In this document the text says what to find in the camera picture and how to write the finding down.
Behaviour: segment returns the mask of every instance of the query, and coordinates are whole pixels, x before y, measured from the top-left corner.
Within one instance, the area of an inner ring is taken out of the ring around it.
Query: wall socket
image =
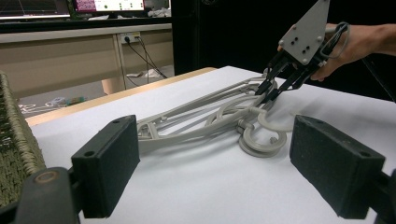
[[[140,37],[140,32],[131,32],[131,33],[122,33],[121,35],[121,44],[127,44],[125,41],[125,37],[128,36],[130,39],[130,43],[138,42]]]

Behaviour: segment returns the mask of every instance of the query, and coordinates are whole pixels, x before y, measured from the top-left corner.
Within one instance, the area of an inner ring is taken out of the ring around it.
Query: white tabletop
[[[32,127],[48,167],[71,167],[71,156],[111,120],[158,114],[261,74],[224,67]],[[321,119],[384,155],[396,168],[396,104],[303,85],[286,91],[269,121],[292,124],[292,113]],[[287,144],[266,159],[245,153],[229,131],[199,144],[140,151],[141,162],[107,219],[82,223],[374,223],[338,217],[290,163]]]

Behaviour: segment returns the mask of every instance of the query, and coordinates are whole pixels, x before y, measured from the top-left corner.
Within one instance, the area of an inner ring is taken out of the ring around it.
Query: circular hole
[[[35,182],[39,184],[45,184],[48,183],[58,177],[58,172],[56,171],[47,171],[41,175],[38,175],[35,178]]]
[[[362,155],[363,157],[371,157],[370,153],[364,152],[364,151],[361,151],[361,155]]]
[[[88,151],[88,152],[84,153],[84,156],[90,157],[90,156],[92,156],[93,154],[95,154],[95,153],[92,152],[92,151]]]

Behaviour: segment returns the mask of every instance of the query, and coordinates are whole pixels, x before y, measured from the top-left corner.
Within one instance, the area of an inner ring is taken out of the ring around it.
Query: wooden desk edge
[[[103,96],[100,98],[96,98],[96,99],[78,104],[78,105],[72,105],[69,107],[62,108],[62,109],[50,111],[48,113],[44,113],[41,115],[33,116],[30,118],[27,118],[26,121],[29,124],[29,126],[35,126],[37,124],[48,122],[53,119],[58,119],[63,116],[67,116],[67,115],[77,113],[77,112],[85,110],[85,109],[92,108],[94,106],[103,105],[103,104],[118,100],[123,97],[134,95],[134,94],[137,94],[137,93],[140,93],[143,91],[153,90],[155,88],[159,88],[159,87],[162,87],[162,86],[165,86],[168,84],[172,84],[172,83],[175,83],[175,82],[178,82],[178,81],[190,78],[190,77],[199,76],[201,74],[204,74],[204,73],[207,73],[207,72],[210,72],[213,70],[216,70],[216,68],[213,68],[213,67],[202,68],[202,69],[192,71],[192,72],[180,75],[180,76],[170,77],[170,78],[160,80],[157,82],[153,82],[153,83],[150,83],[150,84],[147,84],[144,86],[129,89],[127,91],[116,92],[116,93],[113,93],[113,94],[110,94],[107,96]]]

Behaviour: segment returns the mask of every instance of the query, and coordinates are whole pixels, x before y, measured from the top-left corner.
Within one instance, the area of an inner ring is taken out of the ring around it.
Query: monitor screen
[[[0,21],[70,18],[67,0],[0,0]]]
[[[128,12],[145,10],[144,0],[74,0],[76,12]]]

